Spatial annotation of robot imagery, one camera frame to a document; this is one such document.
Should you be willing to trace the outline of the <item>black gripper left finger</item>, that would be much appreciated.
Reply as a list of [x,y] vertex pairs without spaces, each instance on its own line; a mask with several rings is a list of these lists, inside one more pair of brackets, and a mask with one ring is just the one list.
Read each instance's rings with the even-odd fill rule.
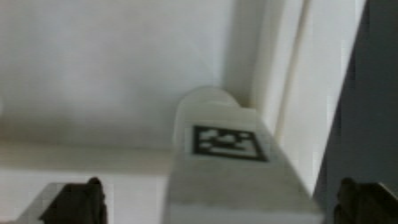
[[98,177],[68,183],[52,199],[38,198],[15,224],[109,224],[105,190]]

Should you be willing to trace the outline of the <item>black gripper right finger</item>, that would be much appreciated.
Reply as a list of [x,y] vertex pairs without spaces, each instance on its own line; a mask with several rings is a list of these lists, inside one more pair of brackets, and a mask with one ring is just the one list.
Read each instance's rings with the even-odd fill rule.
[[379,182],[342,180],[334,224],[398,224],[398,195]]

